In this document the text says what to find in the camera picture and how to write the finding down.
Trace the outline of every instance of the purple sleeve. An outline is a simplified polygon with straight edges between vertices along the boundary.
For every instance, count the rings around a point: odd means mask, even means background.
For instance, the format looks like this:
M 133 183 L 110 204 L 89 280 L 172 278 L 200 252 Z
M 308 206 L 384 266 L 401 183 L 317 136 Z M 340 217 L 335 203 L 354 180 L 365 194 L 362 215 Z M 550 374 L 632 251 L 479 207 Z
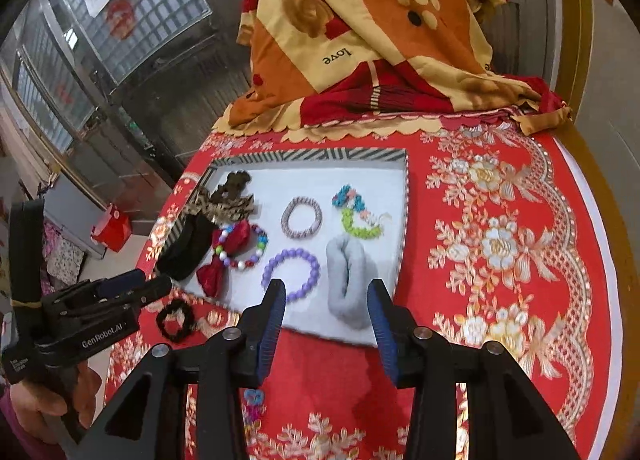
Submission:
M 22 429 L 11 404 L 10 390 L 6 390 L 0 400 L 0 411 L 2 411 L 8 427 L 31 460 L 65 460 L 65 454 L 59 446 L 45 444 Z

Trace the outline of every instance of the blanket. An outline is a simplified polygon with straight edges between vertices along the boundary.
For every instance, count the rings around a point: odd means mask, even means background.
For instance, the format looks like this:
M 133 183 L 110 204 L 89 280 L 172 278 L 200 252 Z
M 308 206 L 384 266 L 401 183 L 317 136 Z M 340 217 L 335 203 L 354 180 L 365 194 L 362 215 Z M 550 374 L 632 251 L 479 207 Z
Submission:
M 216 123 L 236 135 L 414 124 L 424 131 L 570 112 L 541 78 L 498 75 L 479 21 L 506 0 L 244 0 L 252 84 Z M 526 106 L 527 113 L 519 106 Z M 532 127 L 522 117 L 537 119 Z

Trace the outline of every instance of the red tablecloth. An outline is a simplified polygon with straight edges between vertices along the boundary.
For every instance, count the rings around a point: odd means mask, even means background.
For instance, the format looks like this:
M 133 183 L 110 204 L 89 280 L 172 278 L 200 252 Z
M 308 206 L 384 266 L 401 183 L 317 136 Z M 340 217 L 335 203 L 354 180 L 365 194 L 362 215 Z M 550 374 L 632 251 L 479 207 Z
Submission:
M 212 159 L 317 144 L 279 140 L 273 134 L 210 135 L 167 200 L 138 267 L 151 273 Z M 409 223 L 396 302 L 451 341 L 505 344 L 586 458 L 609 378 L 609 304 L 591 219 L 552 136 L 527 138 L 505 123 L 320 143 L 407 149 Z M 190 299 L 200 318 L 200 331 L 186 346 L 238 319 L 178 291 L 172 295 Z M 161 306 L 145 310 L 141 331 L 114 347 L 107 399 L 149 346 L 163 341 L 154 322 Z M 262 390 L 264 400 L 262 393 L 244 397 L 247 440 L 256 458 L 402 458 L 412 391 L 395 390 L 374 348 L 282 331 Z M 187 458 L 194 455 L 191 395 Z M 459 395 L 456 458 L 463 459 L 463 387 Z

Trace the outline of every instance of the black scrunchie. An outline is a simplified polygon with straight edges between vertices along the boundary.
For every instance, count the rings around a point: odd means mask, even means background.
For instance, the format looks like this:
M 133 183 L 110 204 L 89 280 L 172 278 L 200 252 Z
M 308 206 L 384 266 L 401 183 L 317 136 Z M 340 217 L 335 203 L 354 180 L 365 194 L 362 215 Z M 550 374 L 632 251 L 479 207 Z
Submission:
M 184 323 L 182 328 L 180 328 L 174 335 L 171 335 L 166 331 L 166 328 L 164 328 L 164 321 L 169 314 L 175 314 L 178 310 L 182 310 L 182 313 L 184 314 Z M 182 299 L 174 299 L 160 311 L 158 316 L 156 316 L 156 324 L 158 325 L 158 329 L 160 330 L 162 337 L 168 339 L 172 343 L 180 343 L 191 335 L 195 322 L 196 317 L 193 314 L 193 308 L 191 308 L 191 306 Z

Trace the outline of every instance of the dark red bow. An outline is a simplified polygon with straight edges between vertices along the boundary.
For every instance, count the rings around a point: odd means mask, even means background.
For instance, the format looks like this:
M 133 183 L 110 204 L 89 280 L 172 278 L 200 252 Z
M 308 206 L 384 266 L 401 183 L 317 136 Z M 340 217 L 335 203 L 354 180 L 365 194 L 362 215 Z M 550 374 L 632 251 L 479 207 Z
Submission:
M 251 235 L 251 226 L 247 220 L 239 221 L 222 244 L 218 243 L 220 234 L 222 234 L 222 229 L 213 231 L 211 238 L 213 248 L 215 249 L 218 245 L 222 245 L 226 254 L 231 258 L 233 254 L 246 245 Z M 220 293 L 224 273 L 225 266 L 216 253 L 214 253 L 209 265 L 203 265 L 196 271 L 198 283 L 200 283 L 207 296 L 216 297 Z

